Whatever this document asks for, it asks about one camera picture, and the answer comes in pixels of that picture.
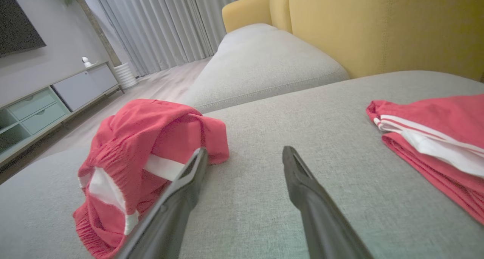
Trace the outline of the white ribbed plant pot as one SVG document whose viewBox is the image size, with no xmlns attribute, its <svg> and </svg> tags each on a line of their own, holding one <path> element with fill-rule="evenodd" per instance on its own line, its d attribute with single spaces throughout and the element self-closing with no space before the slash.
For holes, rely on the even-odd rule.
<svg viewBox="0 0 484 259">
<path fill-rule="evenodd" d="M 138 85 L 138 80 L 136 79 L 129 63 L 123 63 L 114 67 L 113 69 L 115 78 L 117 79 L 122 90 L 128 90 L 131 87 Z"/>
</svg>

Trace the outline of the yellow sofa back cushion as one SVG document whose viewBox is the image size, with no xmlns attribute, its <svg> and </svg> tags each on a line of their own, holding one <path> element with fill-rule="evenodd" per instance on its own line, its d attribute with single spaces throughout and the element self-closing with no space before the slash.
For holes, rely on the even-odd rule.
<svg viewBox="0 0 484 259">
<path fill-rule="evenodd" d="M 292 33 L 351 78 L 395 71 L 484 75 L 484 0 L 289 0 Z"/>
<path fill-rule="evenodd" d="M 266 23 L 292 33 L 289 0 L 238 0 L 222 9 L 226 33 L 255 23 Z"/>
</svg>

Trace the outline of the long low TV cabinet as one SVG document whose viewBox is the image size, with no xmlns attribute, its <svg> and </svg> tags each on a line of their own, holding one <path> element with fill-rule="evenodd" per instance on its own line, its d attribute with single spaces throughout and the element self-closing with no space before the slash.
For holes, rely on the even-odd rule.
<svg viewBox="0 0 484 259">
<path fill-rule="evenodd" d="M 107 65 L 109 66 L 108 62 L 99 62 L 98 64 L 96 64 L 93 67 L 96 67 L 96 66 L 98 66 L 99 64 L 102 64 L 102 63 L 107 63 Z M 59 97 L 57 92 L 54 90 L 53 84 L 50 84 L 46 87 L 42 87 L 42 88 L 35 90 L 34 92 L 32 92 L 28 95 L 17 98 L 13 102 L 10 102 L 8 104 L 0 106 L 0 167 L 7 164 L 7 162 L 11 161 L 12 159 L 16 158 L 17 156 L 19 156 L 19 154 L 21 154 L 21 152 L 24 152 L 24 150 L 26 148 L 28 148 L 32 144 L 36 143 L 42 137 L 44 137 L 45 135 L 50 133 L 54 128 L 57 128 L 57 126 L 63 124 L 69 118 L 71 118 L 74 115 L 76 115 L 77 113 L 79 113 L 82 109 L 90 106 L 91 104 L 97 102 L 102 97 L 107 96 L 112 92 L 122 90 L 119 84 L 118 84 L 117 87 L 112 87 L 111 89 L 105 91 L 104 93 L 101 93 L 100 90 L 99 90 L 100 94 L 97 97 L 95 97 L 89 103 L 85 104 L 83 107 L 80 107 L 78 110 L 71 112 L 68 109 L 68 106 L 63 102 L 63 100 Z M 39 131 L 38 133 L 32 135 L 21 124 L 22 121 L 24 121 L 26 118 L 24 118 L 22 121 L 19 121 L 9 111 L 8 107 L 11 106 L 12 104 L 19 102 L 20 100 L 25 99 L 26 97 L 29 97 L 33 94 L 36 94 L 36 93 L 38 93 L 42 90 L 46 90 L 46 89 L 50 90 L 50 93 L 52 94 L 52 96 L 55 99 L 54 103 L 59 103 L 65 109 L 66 115 L 63 116 L 62 118 L 59 118 L 57 121 L 53 122 L 52 124 L 48 125 L 42 131 Z"/>
</svg>

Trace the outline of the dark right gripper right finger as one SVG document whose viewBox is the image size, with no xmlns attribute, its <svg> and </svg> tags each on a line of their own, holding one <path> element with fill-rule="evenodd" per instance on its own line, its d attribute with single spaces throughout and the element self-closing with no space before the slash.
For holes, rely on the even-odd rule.
<svg viewBox="0 0 484 259">
<path fill-rule="evenodd" d="M 284 147 L 283 165 L 289 198 L 301 213 L 310 259 L 373 259 L 294 147 Z"/>
</svg>

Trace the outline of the pale green cabinet drawer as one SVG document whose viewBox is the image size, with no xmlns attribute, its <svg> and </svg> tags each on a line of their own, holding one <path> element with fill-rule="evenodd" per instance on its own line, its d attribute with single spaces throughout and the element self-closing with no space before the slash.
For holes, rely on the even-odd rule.
<svg viewBox="0 0 484 259">
<path fill-rule="evenodd" d="M 55 99 L 50 90 L 46 89 L 12 104 L 8 109 L 19 121 L 22 121 L 24 118 L 41 111 L 44 107 L 54 102 Z"/>
<path fill-rule="evenodd" d="M 54 103 L 26 118 L 21 124 L 33 135 L 65 115 L 65 109 L 59 103 Z"/>
</svg>

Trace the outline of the tall indoor plant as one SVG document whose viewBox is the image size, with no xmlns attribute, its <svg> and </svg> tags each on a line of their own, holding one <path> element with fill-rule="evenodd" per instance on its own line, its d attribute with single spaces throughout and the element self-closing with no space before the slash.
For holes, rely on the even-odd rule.
<svg viewBox="0 0 484 259">
<path fill-rule="evenodd" d="M 104 30 L 101 28 L 101 25 L 99 24 L 97 18 L 95 17 L 91 8 L 87 4 L 86 0 L 64 0 L 64 4 L 66 4 L 66 6 L 71 5 L 73 2 L 76 2 L 80 6 L 80 8 L 83 10 L 83 12 L 85 13 L 85 15 L 88 18 L 90 24 L 92 25 L 92 28 L 95 30 L 96 34 L 98 35 L 100 42 L 104 46 L 104 49 L 107 51 L 107 54 L 110 58 L 110 61 L 113 64 L 113 66 L 114 67 L 121 66 L 122 62 L 120 61 L 120 59 L 119 59 L 118 55 L 116 54 L 114 48 L 112 47 L 111 43 L 109 42 L 108 38 L 106 37 Z"/>
</svg>

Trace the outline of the red shorts with white stripes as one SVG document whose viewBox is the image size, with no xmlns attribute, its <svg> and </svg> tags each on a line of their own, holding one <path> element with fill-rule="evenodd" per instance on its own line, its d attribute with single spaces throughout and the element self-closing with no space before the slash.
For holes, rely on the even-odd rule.
<svg viewBox="0 0 484 259">
<path fill-rule="evenodd" d="M 225 123 L 187 105 L 136 99 L 104 119 L 78 170 L 85 202 L 73 216 L 88 252 L 113 259 L 201 147 L 209 164 L 230 157 Z"/>
</svg>

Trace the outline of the large grey sofa seat cushion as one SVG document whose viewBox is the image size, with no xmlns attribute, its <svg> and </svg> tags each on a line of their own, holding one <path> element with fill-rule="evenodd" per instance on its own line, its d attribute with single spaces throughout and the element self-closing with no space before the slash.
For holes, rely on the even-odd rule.
<svg viewBox="0 0 484 259">
<path fill-rule="evenodd" d="M 180 259 L 309 259 L 289 199 L 283 146 L 293 146 L 375 259 L 484 259 L 484 224 L 382 141 L 368 104 L 484 94 L 434 71 L 336 82 L 213 111 L 230 157 L 207 168 Z"/>
</svg>

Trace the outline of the grey pleated curtain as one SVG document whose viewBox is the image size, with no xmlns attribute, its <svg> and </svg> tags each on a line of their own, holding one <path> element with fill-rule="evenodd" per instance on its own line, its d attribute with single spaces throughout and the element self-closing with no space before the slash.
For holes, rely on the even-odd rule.
<svg viewBox="0 0 484 259">
<path fill-rule="evenodd" d="M 135 76 L 205 59 L 226 35 L 222 9 L 237 0 L 86 0 Z"/>
</svg>

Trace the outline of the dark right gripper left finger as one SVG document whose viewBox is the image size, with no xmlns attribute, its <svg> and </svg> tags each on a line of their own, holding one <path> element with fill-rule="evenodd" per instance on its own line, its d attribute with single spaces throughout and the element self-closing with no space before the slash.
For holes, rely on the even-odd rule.
<svg viewBox="0 0 484 259">
<path fill-rule="evenodd" d="M 197 205 L 208 167 L 207 149 L 196 149 L 173 180 L 130 233 L 115 259 L 178 259 L 192 209 Z"/>
</svg>

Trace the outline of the small grey sofa seat cushion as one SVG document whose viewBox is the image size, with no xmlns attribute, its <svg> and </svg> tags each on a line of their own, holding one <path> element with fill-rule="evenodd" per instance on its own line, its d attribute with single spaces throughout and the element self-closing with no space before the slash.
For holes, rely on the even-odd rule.
<svg viewBox="0 0 484 259">
<path fill-rule="evenodd" d="M 180 103 L 201 113 L 349 80 L 311 44 L 265 23 L 225 35 Z"/>
</svg>

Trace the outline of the red and white jersey shirt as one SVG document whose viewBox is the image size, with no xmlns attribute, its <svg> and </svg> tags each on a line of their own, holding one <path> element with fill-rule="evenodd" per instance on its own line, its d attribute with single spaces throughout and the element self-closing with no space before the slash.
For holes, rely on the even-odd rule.
<svg viewBox="0 0 484 259">
<path fill-rule="evenodd" d="M 382 142 L 484 225 L 484 94 L 366 108 Z"/>
</svg>

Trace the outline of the grey cabinet door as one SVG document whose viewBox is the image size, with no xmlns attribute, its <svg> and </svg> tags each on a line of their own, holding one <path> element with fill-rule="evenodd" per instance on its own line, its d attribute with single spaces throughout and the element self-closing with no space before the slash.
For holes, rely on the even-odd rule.
<svg viewBox="0 0 484 259">
<path fill-rule="evenodd" d="M 118 86 L 118 82 L 107 63 L 99 64 L 96 67 L 88 69 L 87 72 L 101 93 Z"/>
<path fill-rule="evenodd" d="M 87 71 L 54 83 L 53 88 L 71 112 L 83 107 L 100 94 Z"/>
</svg>

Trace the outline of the black flat television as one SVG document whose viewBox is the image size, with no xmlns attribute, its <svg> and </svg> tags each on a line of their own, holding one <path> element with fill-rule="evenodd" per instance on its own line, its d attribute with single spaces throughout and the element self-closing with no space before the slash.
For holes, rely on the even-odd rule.
<svg viewBox="0 0 484 259">
<path fill-rule="evenodd" d="M 17 0 L 0 0 L 0 57 L 45 46 Z"/>
</svg>

